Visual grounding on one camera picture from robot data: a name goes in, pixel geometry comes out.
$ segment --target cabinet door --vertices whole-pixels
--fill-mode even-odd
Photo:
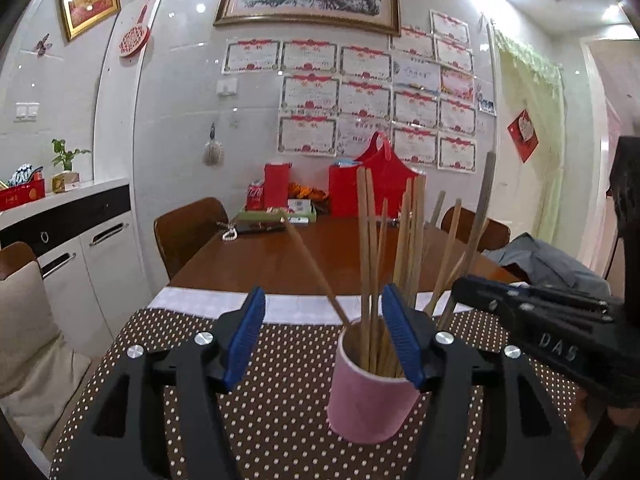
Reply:
[[[116,216],[80,235],[89,277],[111,333],[151,298],[136,251],[131,213]]]
[[[80,240],[71,240],[38,258],[53,319],[65,340],[82,354],[101,357],[113,337],[98,306]]]

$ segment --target green curtain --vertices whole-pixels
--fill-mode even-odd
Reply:
[[[531,234],[552,243],[558,224],[566,140],[560,68],[530,45],[509,38],[497,29],[495,43],[500,53],[505,100],[511,110],[527,109],[538,136],[538,147],[527,164],[534,165],[544,188]]]

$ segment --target pink cup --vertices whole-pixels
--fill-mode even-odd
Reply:
[[[400,429],[419,392],[405,378],[379,377],[356,366],[344,351],[344,334],[335,351],[329,426],[354,444],[379,444]]]

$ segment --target brown polka dot placemat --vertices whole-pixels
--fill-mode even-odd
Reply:
[[[172,348],[202,330],[210,330],[213,323],[212,319],[169,310],[136,312],[84,387],[58,443],[50,478],[57,480],[84,414],[104,378],[130,345],[141,344],[149,351]],[[452,331],[473,346],[489,351],[499,351],[507,341],[507,333],[497,318],[477,311],[457,314]],[[245,480],[404,478],[429,396],[418,398],[398,433],[382,444],[360,446],[333,433],[325,410],[339,333],[338,326],[263,325],[244,380],[232,393],[219,398],[229,443]],[[532,364],[559,413],[566,418],[575,397],[575,385],[544,365],[533,360]],[[164,416],[172,478],[186,480],[189,464],[180,436],[177,391],[171,387],[164,390]],[[474,388],[468,416],[461,479],[473,478],[482,417],[480,387]]]

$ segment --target silver screw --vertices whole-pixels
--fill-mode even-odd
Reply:
[[[213,341],[213,336],[209,332],[198,332],[193,340],[200,346],[206,346]]]
[[[441,345],[450,345],[454,339],[453,335],[449,332],[438,332],[436,334],[436,341]]]
[[[145,349],[140,345],[133,345],[127,348],[127,355],[132,359],[139,358],[143,353],[145,353]]]
[[[504,354],[509,359],[517,359],[522,355],[522,350],[520,350],[516,345],[507,345],[504,347]]]

